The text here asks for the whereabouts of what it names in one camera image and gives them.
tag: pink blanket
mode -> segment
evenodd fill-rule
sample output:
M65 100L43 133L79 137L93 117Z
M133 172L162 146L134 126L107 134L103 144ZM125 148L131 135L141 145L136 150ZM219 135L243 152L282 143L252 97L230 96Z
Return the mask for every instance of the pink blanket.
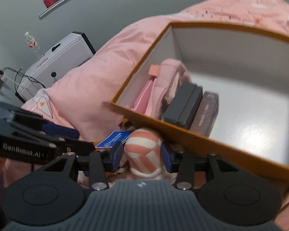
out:
M289 4L284 0L208 0L180 13L145 18L109 40L85 64L68 72L51 88L41 90L23 108L76 128L82 139L99 141L119 129L122 116L110 109L110 100L171 21L224 21L260 27L289 36ZM6 185L23 177L30 165L8 161ZM276 222L289 230L289 197Z

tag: plastic water bottle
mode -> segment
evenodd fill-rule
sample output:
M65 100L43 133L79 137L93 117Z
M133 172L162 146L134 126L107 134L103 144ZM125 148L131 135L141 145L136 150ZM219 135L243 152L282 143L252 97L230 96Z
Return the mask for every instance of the plastic water bottle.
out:
M36 42L35 38L27 32L25 34L29 48L33 49L38 60L40 60L44 55L40 52L40 45Z

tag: cardboard box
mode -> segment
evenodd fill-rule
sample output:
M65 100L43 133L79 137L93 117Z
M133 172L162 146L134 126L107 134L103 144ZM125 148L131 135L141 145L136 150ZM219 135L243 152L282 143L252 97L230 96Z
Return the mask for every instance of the cardboard box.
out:
M131 110L151 64L182 60L192 81L219 94L210 138ZM289 37L216 22L173 22L157 37L112 100L137 127L150 127L195 156L217 153L289 184Z

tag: metal screw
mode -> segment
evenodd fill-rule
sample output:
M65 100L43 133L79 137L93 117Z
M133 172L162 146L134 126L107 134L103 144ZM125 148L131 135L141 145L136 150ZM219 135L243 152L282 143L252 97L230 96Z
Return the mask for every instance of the metal screw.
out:
M189 182L183 181L183 182L179 182L176 187L178 189L182 189L182 190L188 190L192 187L192 185Z
M97 190L97 191L101 191L107 188L107 185L103 182L96 182L92 184L92 189L93 190Z

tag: blue card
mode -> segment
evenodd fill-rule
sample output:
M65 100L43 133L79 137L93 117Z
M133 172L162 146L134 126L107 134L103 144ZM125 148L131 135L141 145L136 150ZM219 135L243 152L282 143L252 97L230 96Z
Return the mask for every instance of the blue card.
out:
M95 148L112 148L116 142L124 144L133 131L113 131L105 140Z

